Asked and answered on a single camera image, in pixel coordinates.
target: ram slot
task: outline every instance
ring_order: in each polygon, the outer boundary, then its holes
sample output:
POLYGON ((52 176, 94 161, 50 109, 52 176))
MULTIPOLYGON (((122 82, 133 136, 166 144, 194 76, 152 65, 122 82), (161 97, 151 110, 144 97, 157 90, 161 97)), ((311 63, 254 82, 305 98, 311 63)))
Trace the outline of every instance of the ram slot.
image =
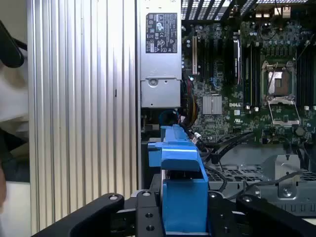
POLYGON ((250 48, 242 50, 243 104, 251 105, 250 48))
POLYGON ((260 82, 261 82, 261 68, 262 66, 260 65, 260 56, 261 56, 261 48, 260 47, 255 47, 256 49, 256 106, 260 107, 261 106, 261 93, 260 93, 260 82))
POLYGON ((241 75, 241 44, 240 44, 240 33, 234 32, 233 42, 234 42, 234 83, 240 84, 241 75))
MULTIPOLYGON (((297 47, 297 55, 300 55, 302 52, 303 48, 301 46, 297 47)), ((296 106, 297 107, 302 107, 304 106, 305 98, 304 97, 304 87, 303 87, 303 81, 304 81, 304 76, 303 76, 303 70, 302 70, 302 60, 299 60, 297 62, 297 76, 296 76, 296 106)))
POLYGON ((306 56, 304 58, 304 66, 306 70, 306 93, 305 93, 305 105, 310 105, 312 102, 312 74, 311 74, 311 52, 307 50, 306 56))
POLYGON ((251 94, 252 106, 260 106, 260 76, 261 76, 261 67, 260 67, 260 48, 250 46, 250 79, 251 79, 251 94))
POLYGON ((312 64, 312 71, 313 71, 313 96, 314 96, 314 99, 313 99, 313 105, 316 105, 316 46, 313 47, 313 52, 312 52, 312 55, 313 55, 313 64, 312 64))

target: motherboard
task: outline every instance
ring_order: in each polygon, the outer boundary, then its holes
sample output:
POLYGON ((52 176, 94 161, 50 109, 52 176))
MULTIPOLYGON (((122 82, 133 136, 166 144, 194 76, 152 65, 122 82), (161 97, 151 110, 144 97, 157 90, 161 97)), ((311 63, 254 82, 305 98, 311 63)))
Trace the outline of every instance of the motherboard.
POLYGON ((232 75, 230 26, 182 27, 183 87, 190 87, 198 116, 192 130, 207 142, 253 132, 248 143, 299 144, 316 127, 314 35, 299 21, 281 27, 269 21, 242 22, 240 77, 232 75))

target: screw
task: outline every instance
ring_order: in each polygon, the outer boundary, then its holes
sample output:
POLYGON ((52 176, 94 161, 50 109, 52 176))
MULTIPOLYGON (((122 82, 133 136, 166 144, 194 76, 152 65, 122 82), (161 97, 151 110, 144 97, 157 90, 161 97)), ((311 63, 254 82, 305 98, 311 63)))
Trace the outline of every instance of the screw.
POLYGON ((118 199, 118 196, 117 196, 117 195, 112 195, 112 196, 110 196, 110 200, 116 200, 116 199, 118 199))
POLYGON ((145 216, 146 216, 147 218, 152 218, 154 215, 153 215, 152 213, 147 213, 145 216))
POLYGON ((290 196, 292 196, 292 192, 289 189, 283 189, 283 195, 287 198, 289 198, 290 196))
POLYGON ((150 193, 148 191, 143 192, 143 196, 150 196, 150 193))
POLYGON ((156 85, 158 85, 158 80, 157 80, 157 79, 150 79, 150 80, 149 80, 149 85, 151 85, 151 86, 156 86, 156 85))
POLYGON ((246 201, 246 202, 251 202, 252 201, 252 199, 250 198, 250 197, 248 197, 248 196, 245 196, 245 197, 243 197, 242 198, 244 201, 246 201))
POLYGON ((147 231, 153 231, 154 229, 155 229, 154 226, 147 226, 147 227, 146 227, 146 230, 147 230, 147 231))

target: cable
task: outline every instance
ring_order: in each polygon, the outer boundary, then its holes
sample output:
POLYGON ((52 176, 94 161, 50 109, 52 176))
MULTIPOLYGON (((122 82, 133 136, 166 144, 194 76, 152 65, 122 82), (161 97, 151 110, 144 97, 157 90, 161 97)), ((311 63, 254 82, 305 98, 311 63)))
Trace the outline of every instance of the cable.
POLYGON ((220 147, 224 146, 224 145, 229 145, 233 142, 237 142, 240 141, 240 139, 243 139, 244 137, 246 137, 248 134, 252 134, 253 132, 245 132, 239 135, 236 135, 234 137, 229 137, 228 135, 225 135, 223 137, 221 137, 217 143, 207 143, 206 146, 208 148, 215 148, 216 150, 218 150, 220 147))
POLYGON ((185 79, 186 76, 184 76, 183 81, 186 82, 186 86, 187 86, 187 116, 185 117, 183 124, 186 127, 191 127, 192 126, 192 120, 193 120, 193 116, 195 113, 195 104, 194 104, 194 96, 193 96, 193 90, 191 90, 191 81, 190 81, 190 77, 188 77, 187 79, 185 79))
POLYGON ((290 140, 288 140, 285 136, 280 136, 281 138, 283 138, 285 141, 287 141, 288 145, 289 145, 289 149, 291 151, 291 153, 293 152, 293 148, 292 148, 292 143, 290 142, 290 140))
POLYGON ((279 12, 278 7, 277 7, 277 0, 275 0, 275 5, 276 5, 276 9, 277 9, 278 15, 281 16, 281 13, 279 12))
POLYGON ((222 180, 223 180, 223 184, 222 186, 219 188, 219 192, 222 193, 223 190, 226 188, 227 186, 227 179, 226 177, 221 173, 221 172, 218 172, 216 169, 213 169, 211 167, 209 167, 208 165, 204 165, 205 169, 207 169, 209 172, 213 172, 215 174, 217 174, 222 180))
POLYGON ((192 93, 192 104, 193 104, 193 109, 192 109, 192 120, 191 120, 191 122, 190 122, 190 125, 189 125, 189 127, 191 127, 193 124, 194 124, 194 122, 195 122, 195 120, 194 120, 194 118, 195 118, 195 114, 196 114, 196 102, 194 101, 194 95, 193 95, 193 93, 192 93))
POLYGON ((284 175, 282 176, 281 178, 277 179, 277 180, 271 180, 271 181, 260 181, 260 182, 257 182, 257 183, 253 183, 253 184, 250 184, 246 189, 245 191, 244 190, 241 190, 239 191, 238 193, 228 197, 227 199, 228 200, 233 200, 235 198, 237 198, 239 195, 242 195, 243 193, 247 192, 249 189, 251 189, 253 186, 268 186, 268 185, 276 185, 276 184, 279 184, 280 182, 284 181, 284 180, 287 180, 287 179, 290 179, 290 178, 293 178, 295 175, 298 175, 298 174, 302 174, 303 171, 300 170, 300 171, 295 171, 295 172, 292 172, 290 174, 287 174, 287 175, 284 175))
POLYGON ((24 49, 25 51, 28 51, 28 45, 26 43, 23 43, 22 41, 16 39, 16 38, 13 38, 13 40, 15 41, 16 45, 21 48, 21 49, 24 49))
POLYGON ((304 51, 305 51, 305 49, 308 47, 308 45, 311 44, 311 41, 312 41, 314 35, 315 35, 315 33, 312 34, 310 41, 305 45, 304 49, 302 50, 302 52, 300 53, 300 55, 297 57, 296 62, 298 62, 298 60, 301 58, 302 54, 304 53, 304 51))
POLYGON ((164 114, 167 114, 167 113, 170 113, 170 114, 174 114, 175 116, 177 116, 177 120, 179 119, 179 113, 178 111, 176 110, 165 110, 163 111, 160 115, 159 115, 159 125, 161 126, 162 125, 162 115, 164 114))
POLYGON ((209 154, 211 153, 210 149, 208 149, 208 148, 205 148, 205 149, 206 149, 206 152, 199 152, 199 156, 200 156, 201 158, 203 158, 203 157, 208 157, 209 154))
POLYGON ((310 159, 310 161, 316 165, 316 161, 312 159, 311 155, 307 152, 306 148, 305 148, 305 145, 303 144, 303 150, 305 152, 305 154, 308 156, 308 158, 310 159))
POLYGON ((179 126, 183 128, 183 130, 185 131, 185 133, 188 135, 188 137, 191 139, 192 138, 192 133, 189 131, 189 129, 182 123, 179 123, 179 126))
POLYGON ((227 147, 225 147, 223 150, 220 151, 220 153, 218 154, 220 156, 219 159, 221 159, 228 151, 230 151, 232 148, 234 148, 238 144, 249 140, 251 137, 253 137, 253 135, 254 135, 253 132, 247 132, 247 133, 242 134, 242 136, 240 136, 237 141, 229 144, 227 147))
POLYGON ((221 167, 221 169, 222 169, 222 173, 224 173, 224 168, 223 168, 223 166, 222 166, 221 161, 219 160, 218 163, 219 163, 219 165, 220 165, 220 167, 221 167))
POLYGON ((300 149, 297 149, 297 150, 296 150, 296 154, 297 154, 297 156, 298 156, 298 159, 300 159, 301 167, 302 167, 303 169, 308 170, 308 167, 306 166, 306 163, 305 163, 305 161, 304 161, 304 159, 303 159, 303 156, 302 156, 302 153, 301 153, 300 149))

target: metal bracket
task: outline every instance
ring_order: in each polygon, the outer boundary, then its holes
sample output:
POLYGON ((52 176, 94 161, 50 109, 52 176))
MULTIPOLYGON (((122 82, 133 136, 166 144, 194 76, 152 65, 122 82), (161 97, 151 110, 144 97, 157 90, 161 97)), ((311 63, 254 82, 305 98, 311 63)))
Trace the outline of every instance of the metal bracket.
MULTIPOLYGON (((297 155, 279 155, 275 162, 275 179, 300 170, 300 160, 297 155)), ((291 179, 286 179, 278 185, 279 198, 295 198, 297 195, 296 182, 300 181, 300 176, 296 175, 291 179)))
POLYGON ((269 97, 268 96, 267 101, 268 101, 270 115, 271 115, 273 125, 292 126, 292 125, 299 125, 300 124, 300 116, 298 114, 296 104, 291 97, 269 97), (273 116, 273 113, 272 113, 272 105, 278 105, 278 104, 294 106, 295 111, 296 111, 296 115, 297 115, 297 119, 296 120, 289 120, 287 122, 276 120, 273 116))

